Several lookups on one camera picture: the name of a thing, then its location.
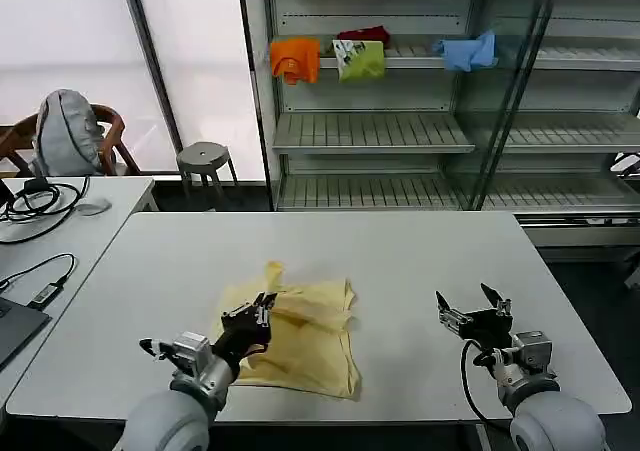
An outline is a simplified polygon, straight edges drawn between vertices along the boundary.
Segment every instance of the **wall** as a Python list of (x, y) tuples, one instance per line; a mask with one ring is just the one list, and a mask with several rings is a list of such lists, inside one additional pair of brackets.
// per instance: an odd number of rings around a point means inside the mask
[[(185, 145), (226, 144), (238, 177), (263, 181), (239, 0), (143, 2)], [(0, 29), (0, 125), (76, 89), (122, 114), (143, 170), (176, 169), (125, 0), (0, 0)]]

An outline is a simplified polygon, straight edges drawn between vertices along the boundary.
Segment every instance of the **shelf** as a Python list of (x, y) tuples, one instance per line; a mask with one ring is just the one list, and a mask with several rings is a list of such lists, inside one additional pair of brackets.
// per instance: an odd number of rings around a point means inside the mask
[[(443, 59), (425, 45), (392, 45), (384, 50), (387, 69), (444, 69)], [(335, 56), (321, 56), (320, 68), (338, 69)]]
[[(466, 183), (470, 189), (473, 180)], [(483, 210), (517, 214), (640, 214), (640, 195), (614, 176), (584, 174), (497, 174)]]
[(280, 154), (468, 153), (474, 146), (445, 113), (283, 113)]
[(436, 174), (290, 175), (279, 211), (458, 210), (452, 189)]
[[(469, 129), (477, 129), (486, 143), (493, 131), (489, 115), (471, 116)], [(619, 153), (640, 151), (640, 120), (630, 114), (519, 113), (504, 152), (513, 153)]]
[(547, 38), (538, 51), (536, 69), (640, 71), (637, 40)]

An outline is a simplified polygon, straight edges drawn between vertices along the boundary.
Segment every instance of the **white table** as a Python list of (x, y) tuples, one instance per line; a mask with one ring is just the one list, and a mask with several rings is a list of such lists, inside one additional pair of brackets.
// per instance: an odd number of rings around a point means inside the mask
[[(78, 189), (81, 189), (83, 184), (83, 178), (49, 179), (51, 182), (71, 184)], [(22, 189), (24, 181), (24, 179), (4, 179), (14, 193)], [(74, 212), (60, 227), (45, 236), (24, 244), (0, 246), (1, 277), (27, 269), (59, 253), (73, 253), (77, 258), (77, 267), (65, 284), (64, 290), (45, 309), (45, 312), (52, 317), (51, 321), (0, 371), (0, 410), (127, 218), (131, 213), (140, 211), (147, 205), (155, 206), (151, 195), (152, 189), (153, 179), (148, 177), (91, 178), (87, 199), (106, 198), (112, 204), (111, 209), (96, 216), (80, 216)], [(47, 219), (55, 222), (59, 217)], [(29, 236), (34, 234), (34, 230), (48, 226), (49, 223), (42, 222), (37, 225), (0, 223), (0, 239)], [(62, 276), (68, 266), (67, 259), (53, 261), (20, 278), (1, 296), (10, 301), (27, 304), (47, 283)]]
[[(209, 332), (226, 285), (285, 263), (285, 280), (349, 277), (359, 401), (276, 388), (233, 388), (219, 421), (476, 420), (460, 384), (462, 341), (438, 322), (434, 292), (487, 307), (485, 282), (513, 300), (514, 331), (544, 330), (564, 391), (599, 413), (631, 403), (535, 248), (506, 213), (183, 213), (129, 219), (7, 405), (16, 415), (124, 420), (166, 389), (172, 366), (140, 338)], [(472, 394), (507, 418), (483, 369)]]

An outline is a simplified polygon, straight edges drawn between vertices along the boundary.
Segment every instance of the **wooden chair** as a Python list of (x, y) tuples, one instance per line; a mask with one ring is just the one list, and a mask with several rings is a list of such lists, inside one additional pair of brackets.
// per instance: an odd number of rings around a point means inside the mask
[[(100, 104), (92, 104), (91, 108), (96, 114), (99, 123), (111, 125), (98, 151), (98, 157), (100, 158), (100, 164), (102, 165), (104, 174), (106, 176), (118, 175), (116, 173), (116, 165), (112, 159), (113, 149), (115, 148), (127, 165), (125, 174), (139, 176), (141, 174), (140, 168), (138, 168), (129, 150), (122, 142), (122, 133), (125, 127), (122, 116), (113, 109)], [(0, 160), (8, 158), (9, 161), (20, 170), (21, 174), (33, 174), (29, 170), (29, 165), (20, 157), (16, 150), (33, 149), (31, 139), (36, 132), (37, 119), (37, 114), (29, 116), (19, 123), (14, 124), (9, 131), (0, 136)]]

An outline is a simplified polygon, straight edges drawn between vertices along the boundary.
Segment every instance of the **laptop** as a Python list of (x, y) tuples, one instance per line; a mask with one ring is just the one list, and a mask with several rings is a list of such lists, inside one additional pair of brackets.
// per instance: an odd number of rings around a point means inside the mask
[(0, 298), (0, 369), (40, 331), (51, 317)]

